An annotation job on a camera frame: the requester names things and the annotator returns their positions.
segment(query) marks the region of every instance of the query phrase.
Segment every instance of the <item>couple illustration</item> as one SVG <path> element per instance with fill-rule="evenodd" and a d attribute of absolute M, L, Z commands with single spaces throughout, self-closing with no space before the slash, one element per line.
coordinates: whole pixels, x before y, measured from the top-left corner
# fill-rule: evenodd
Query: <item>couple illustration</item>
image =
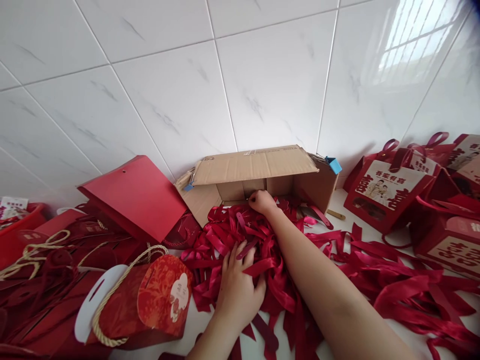
<path fill-rule="evenodd" d="M 389 187 L 385 185 L 385 181 L 382 179 L 369 184 L 364 195 L 386 207 L 388 207 L 388 199 L 391 197 Z"/>

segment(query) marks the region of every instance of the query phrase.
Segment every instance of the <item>binder clip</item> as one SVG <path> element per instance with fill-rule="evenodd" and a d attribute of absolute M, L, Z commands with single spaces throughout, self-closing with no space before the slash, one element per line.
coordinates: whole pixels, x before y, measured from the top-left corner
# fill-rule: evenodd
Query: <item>binder clip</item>
<path fill-rule="evenodd" d="M 194 184 L 194 176 L 195 176 L 195 168 L 193 167 L 191 169 L 192 173 L 190 175 L 190 181 L 188 182 L 187 185 L 185 185 L 185 187 L 183 188 L 183 190 L 185 190 L 186 192 L 189 192 L 190 190 L 192 190 L 195 186 L 193 185 Z"/>
<path fill-rule="evenodd" d="M 323 157 L 318 153 L 316 153 L 315 155 L 310 154 L 310 157 L 314 161 L 318 161 L 330 166 L 330 169 L 333 171 L 335 175 L 338 175 L 342 171 L 342 167 L 340 166 L 339 161 L 335 157 L 328 157 L 328 156 Z"/>

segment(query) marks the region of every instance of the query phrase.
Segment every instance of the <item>blue clip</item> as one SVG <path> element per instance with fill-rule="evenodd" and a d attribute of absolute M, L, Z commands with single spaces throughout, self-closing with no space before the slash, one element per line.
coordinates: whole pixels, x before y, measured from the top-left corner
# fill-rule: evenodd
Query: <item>blue clip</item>
<path fill-rule="evenodd" d="M 325 160 L 330 165 L 330 168 L 333 170 L 335 175 L 338 175 L 342 171 L 339 161 L 335 157 L 325 156 Z"/>
<path fill-rule="evenodd" d="M 192 185 L 193 183 L 194 183 L 193 181 L 190 182 L 187 186 L 185 186 L 185 187 L 183 188 L 183 190 L 185 190 L 185 191 L 190 191 L 190 190 L 192 190 L 192 189 L 195 187 L 195 186 Z"/>

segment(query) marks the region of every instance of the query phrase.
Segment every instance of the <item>white tile wall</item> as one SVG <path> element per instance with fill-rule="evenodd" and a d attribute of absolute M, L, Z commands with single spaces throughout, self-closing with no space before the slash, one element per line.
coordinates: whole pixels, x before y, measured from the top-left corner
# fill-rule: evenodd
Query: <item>white tile wall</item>
<path fill-rule="evenodd" d="M 27 90 L 102 173 L 136 155 L 171 174 L 111 66 L 28 85 Z"/>
<path fill-rule="evenodd" d="M 207 155 L 237 151 L 213 41 L 114 67 L 176 178 Z"/>
<path fill-rule="evenodd" d="M 316 151 L 336 15 L 217 41 L 239 151 L 289 144 Z"/>
<path fill-rule="evenodd" d="M 333 10 L 339 0 L 208 0 L 217 38 Z"/>
<path fill-rule="evenodd" d="M 0 90 L 13 88 L 20 85 L 10 71 L 0 62 Z"/>
<path fill-rule="evenodd" d="M 78 0 L 111 62 L 213 39 L 199 0 Z"/>
<path fill-rule="evenodd" d="M 392 137 L 480 133 L 467 0 L 0 9 L 0 196 L 75 205 L 74 185 L 137 154 L 173 181 L 206 155 L 291 143 L 337 157 L 343 181 Z"/>
<path fill-rule="evenodd" d="M 349 173 L 360 154 L 401 140 L 470 9 L 461 0 L 341 8 L 318 152 Z"/>
<path fill-rule="evenodd" d="M 73 0 L 1 0 L 0 61 L 22 83 L 107 63 Z"/>

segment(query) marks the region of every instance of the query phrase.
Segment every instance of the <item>red satin ribbon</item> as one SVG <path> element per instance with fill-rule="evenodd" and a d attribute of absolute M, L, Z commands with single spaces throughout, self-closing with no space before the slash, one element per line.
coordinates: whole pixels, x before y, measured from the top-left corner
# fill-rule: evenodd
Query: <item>red satin ribbon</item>
<path fill-rule="evenodd" d="M 282 199 L 278 207 L 303 231 L 305 224 L 311 224 L 311 219 L 297 220 L 299 205 L 298 199 Z M 208 220 L 210 222 L 205 225 L 193 248 L 181 255 L 198 279 L 193 288 L 198 310 L 209 312 L 210 305 L 215 305 L 217 301 L 223 257 L 235 243 L 254 237 L 258 251 L 254 264 L 244 273 L 254 279 L 262 273 L 266 276 L 268 286 L 261 310 L 270 314 L 268 327 L 272 332 L 266 335 L 264 331 L 262 334 L 264 338 L 269 337 L 266 342 L 270 341 L 265 346 L 265 357 L 276 359 L 272 347 L 273 328 L 280 312 L 286 310 L 283 328 L 290 348 L 296 348 L 295 358 L 316 359 L 315 351 L 323 340 L 322 333 L 303 305 L 285 267 L 276 235 L 266 218 L 248 205 L 236 205 L 230 208 L 213 207 Z M 480 282 L 445 276 L 442 267 L 432 261 L 404 254 L 380 242 L 364 242 L 362 228 L 356 224 L 351 232 L 337 230 L 305 235 L 327 257 L 343 263 L 339 268 L 384 318 L 394 319 L 415 333 L 437 336 L 427 342 L 434 359 L 438 359 L 435 346 L 445 346 L 458 356 L 471 355 L 477 350 L 480 337 L 467 330 L 460 320 L 461 316 L 473 314 L 475 309 L 455 291 L 480 295 Z M 347 242 L 350 243 L 350 253 L 344 251 Z M 403 260 L 409 261 L 413 268 L 406 266 Z M 244 332 L 251 336 L 249 328 L 245 328 Z"/>

